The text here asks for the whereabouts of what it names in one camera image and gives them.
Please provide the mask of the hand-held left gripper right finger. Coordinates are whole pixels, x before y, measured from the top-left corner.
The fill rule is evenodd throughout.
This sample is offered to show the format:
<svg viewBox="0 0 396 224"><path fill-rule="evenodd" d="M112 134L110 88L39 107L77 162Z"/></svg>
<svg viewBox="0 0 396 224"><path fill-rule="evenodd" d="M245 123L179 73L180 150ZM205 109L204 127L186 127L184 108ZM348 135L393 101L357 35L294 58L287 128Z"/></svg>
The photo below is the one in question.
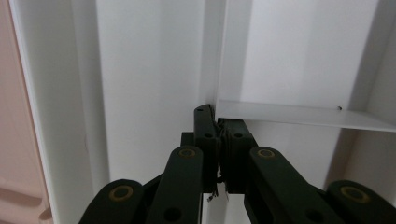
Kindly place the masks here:
<svg viewBox="0 0 396 224"><path fill-rule="evenodd" d="M248 154L257 143L241 119L219 119L221 179L230 194L243 194L248 179Z"/></svg>

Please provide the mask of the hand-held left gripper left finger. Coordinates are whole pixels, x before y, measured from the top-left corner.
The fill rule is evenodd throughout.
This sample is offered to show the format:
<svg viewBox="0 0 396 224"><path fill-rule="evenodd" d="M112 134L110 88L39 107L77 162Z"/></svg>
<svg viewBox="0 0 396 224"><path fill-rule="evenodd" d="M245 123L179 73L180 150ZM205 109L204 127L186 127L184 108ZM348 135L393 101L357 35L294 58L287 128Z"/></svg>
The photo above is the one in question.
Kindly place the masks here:
<svg viewBox="0 0 396 224"><path fill-rule="evenodd" d="M217 191L218 173L218 129L211 105L200 105L193 111L193 131L181 135L182 146L195 146L204 154L203 190L204 193Z"/></svg>

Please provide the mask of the white divided tray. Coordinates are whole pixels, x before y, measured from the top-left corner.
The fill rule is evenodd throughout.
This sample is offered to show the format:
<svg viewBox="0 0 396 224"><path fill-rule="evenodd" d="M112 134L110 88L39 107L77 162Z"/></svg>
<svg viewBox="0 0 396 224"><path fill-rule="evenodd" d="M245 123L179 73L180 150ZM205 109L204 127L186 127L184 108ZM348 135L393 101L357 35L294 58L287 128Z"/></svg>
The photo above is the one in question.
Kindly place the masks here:
<svg viewBox="0 0 396 224"><path fill-rule="evenodd" d="M55 224L164 168L198 105L396 205L396 0L10 0Z"/></svg>

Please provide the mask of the pink storage box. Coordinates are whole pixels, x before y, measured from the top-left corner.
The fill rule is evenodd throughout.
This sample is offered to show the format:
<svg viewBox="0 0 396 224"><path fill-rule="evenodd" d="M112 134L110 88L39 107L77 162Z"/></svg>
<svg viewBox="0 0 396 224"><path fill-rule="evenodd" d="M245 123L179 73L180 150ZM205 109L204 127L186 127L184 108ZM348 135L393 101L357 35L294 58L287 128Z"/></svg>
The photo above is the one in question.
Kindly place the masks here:
<svg viewBox="0 0 396 224"><path fill-rule="evenodd" d="M0 0L0 224L53 224L9 0Z"/></svg>

